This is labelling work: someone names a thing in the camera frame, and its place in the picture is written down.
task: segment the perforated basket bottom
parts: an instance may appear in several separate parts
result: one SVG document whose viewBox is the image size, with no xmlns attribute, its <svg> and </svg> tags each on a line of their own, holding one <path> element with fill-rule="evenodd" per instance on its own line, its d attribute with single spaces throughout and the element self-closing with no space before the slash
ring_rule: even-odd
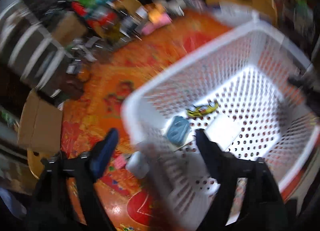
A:
<svg viewBox="0 0 320 231">
<path fill-rule="evenodd" d="M 288 105 L 270 78 L 256 67 L 246 67 L 221 87 L 199 100 L 195 105 L 207 104 L 208 99 L 217 101 L 216 112 L 203 118 L 189 119 L 192 135 L 195 130 L 207 126 L 215 120 L 218 113 L 225 113 L 235 121 L 240 122 L 241 132 L 230 144 L 227 151 L 245 160 L 255 160 L 270 150 L 288 128 Z M 186 117 L 185 111 L 178 114 Z M 198 169 L 196 154 L 200 156 L 195 141 L 176 152 L 185 161 L 188 169 Z M 213 196 L 219 185 L 209 176 L 206 170 L 199 174 L 190 173 L 188 178 L 197 192 Z M 239 181 L 236 198 L 241 201 L 244 181 Z"/>
</svg>

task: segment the laundry basket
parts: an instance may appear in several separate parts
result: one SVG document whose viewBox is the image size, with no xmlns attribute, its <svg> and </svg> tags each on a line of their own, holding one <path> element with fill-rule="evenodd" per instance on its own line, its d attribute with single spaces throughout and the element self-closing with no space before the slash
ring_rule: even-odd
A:
<svg viewBox="0 0 320 231">
<path fill-rule="evenodd" d="M 186 118 L 190 105 L 217 101 L 214 113 L 189 119 L 191 135 L 225 113 L 241 124 L 227 151 L 244 160 L 264 157 L 283 191 L 307 160 L 319 133 L 303 94 L 287 83 L 289 75 L 304 74 L 311 67 L 282 33 L 254 20 L 187 55 L 126 99 L 122 118 L 131 143 L 145 155 L 150 176 L 176 224 L 195 230 L 219 184 L 207 172 L 194 139 L 172 151 L 165 137 L 172 118 Z M 229 223 L 237 219 L 245 184 L 239 179 Z"/>
</svg>

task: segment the teal object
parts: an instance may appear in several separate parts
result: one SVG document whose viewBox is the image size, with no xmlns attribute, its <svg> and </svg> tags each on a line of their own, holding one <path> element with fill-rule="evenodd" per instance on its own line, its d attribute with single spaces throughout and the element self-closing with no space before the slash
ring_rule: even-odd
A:
<svg viewBox="0 0 320 231">
<path fill-rule="evenodd" d="M 185 137 L 190 130 L 191 127 L 187 119 L 181 116 L 175 116 L 168 129 L 167 138 L 172 144 L 180 147 L 183 145 Z"/>
</svg>

